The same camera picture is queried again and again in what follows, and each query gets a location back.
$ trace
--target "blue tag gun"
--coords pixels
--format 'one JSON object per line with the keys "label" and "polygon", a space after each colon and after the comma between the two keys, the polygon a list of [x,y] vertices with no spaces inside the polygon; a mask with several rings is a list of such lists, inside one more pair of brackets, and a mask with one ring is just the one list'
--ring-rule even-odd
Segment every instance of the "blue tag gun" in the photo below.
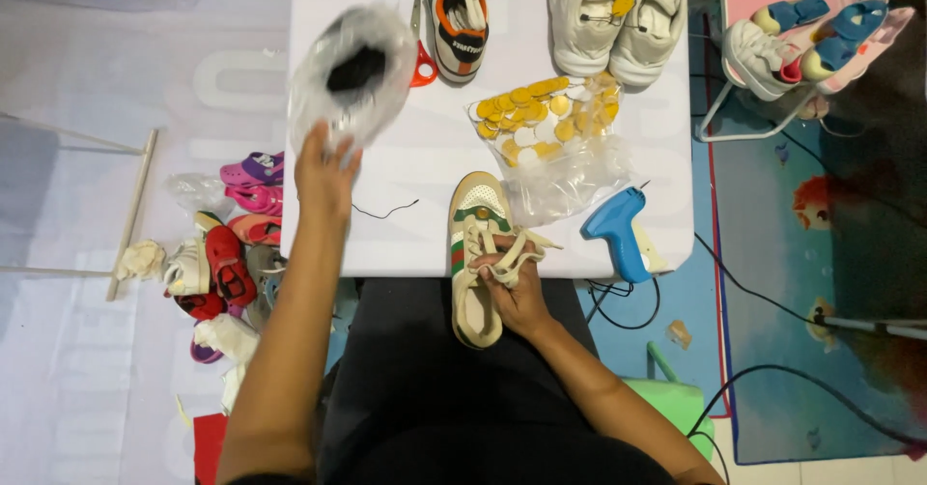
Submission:
{"label": "blue tag gun", "polygon": [[666,267],[666,260],[656,253],[647,233],[634,220],[647,203],[641,188],[628,188],[605,201],[579,232],[583,238],[603,238],[608,242],[612,264],[621,278],[640,284],[653,278],[652,272]]}

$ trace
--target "person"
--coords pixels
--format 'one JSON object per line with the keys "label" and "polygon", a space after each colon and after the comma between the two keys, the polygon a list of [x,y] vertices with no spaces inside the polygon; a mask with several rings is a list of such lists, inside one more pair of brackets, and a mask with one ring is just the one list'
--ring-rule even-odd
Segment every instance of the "person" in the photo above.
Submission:
{"label": "person", "polygon": [[[532,261],[512,289],[483,276],[505,326],[483,350],[450,330],[447,279],[366,279],[319,418],[362,156],[347,158],[346,141],[325,157],[326,137],[317,123],[295,164],[289,265],[228,420],[217,483],[723,483],[598,360],[572,281],[542,283]],[[493,239],[503,251],[513,240]]]}

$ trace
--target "white table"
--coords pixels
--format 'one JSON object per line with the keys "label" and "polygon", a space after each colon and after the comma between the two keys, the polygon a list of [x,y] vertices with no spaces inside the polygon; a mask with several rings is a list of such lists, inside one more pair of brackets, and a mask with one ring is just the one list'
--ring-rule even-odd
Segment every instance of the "white table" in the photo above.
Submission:
{"label": "white table", "polygon": [[[290,72],[307,48],[346,7],[375,0],[292,0]],[[396,6],[403,19],[412,0],[376,0]],[[539,79],[556,76],[548,48],[547,0],[489,0],[490,40],[477,77],[462,88],[442,80],[413,88],[396,121],[365,152],[354,204],[375,215],[420,199],[388,219],[357,211],[345,250],[343,276],[449,276],[448,205],[460,179],[471,171],[501,178],[489,148],[464,113],[464,105]],[[423,39],[431,21],[423,15]],[[647,206],[638,216],[659,254],[675,270],[692,249],[692,186],[689,123],[689,51],[684,36],[663,76],[650,88],[629,91],[616,131],[632,143],[634,170]],[[293,168],[287,141],[286,211],[282,251],[289,253],[297,217]],[[615,273],[603,240],[586,241],[579,227],[593,211],[535,231],[564,246],[540,263],[543,277],[606,278]]]}

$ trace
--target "green stool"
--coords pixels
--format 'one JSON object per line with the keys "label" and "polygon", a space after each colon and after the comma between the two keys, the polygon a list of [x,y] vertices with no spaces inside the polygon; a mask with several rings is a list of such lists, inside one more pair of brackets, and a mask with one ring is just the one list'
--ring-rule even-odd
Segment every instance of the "green stool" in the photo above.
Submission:
{"label": "green stool", "polygon": [[[654,342],[647,342],[647,352],[654,357],[656,365],[666,376],[667,381],[647,378],[622,378],[622,380],[642,398],[646,399],[647,403],[653,405],[682,434],[689,434],[689,429],[695,425],[695,421],[704,411],[702,390],[695,385],[680,382],[676,372],[673,372],[672,368],[669,367],[666,357],[663,356],[660,349],[657,349]],[[707,416],[702,420],[698,430],[706,433],[712,439],[715,437],[715,423]],[[691,442],[698,449],[698,452],[710,462],[714,453],[711,442],[706,440],[704,436],[692,437]]]}

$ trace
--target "scissors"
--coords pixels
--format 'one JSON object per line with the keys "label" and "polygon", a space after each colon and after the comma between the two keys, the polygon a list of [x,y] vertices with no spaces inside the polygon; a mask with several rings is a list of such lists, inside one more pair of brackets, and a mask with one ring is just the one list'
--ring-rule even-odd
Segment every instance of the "scissors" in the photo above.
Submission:
{"label": "scissors", "polygon": [[411,77],[411,87],[423,87],[425,85],[430,85],[435,82],[437,78],[437,66],[435,65],[435,60],[431,59],[431,56],[428,55],[428,52],[424,49],[422,44],[422,0],[415,0],[415,3],[411,6],[411,33],[418,40],[418,59],[415,60],[415,73]]}

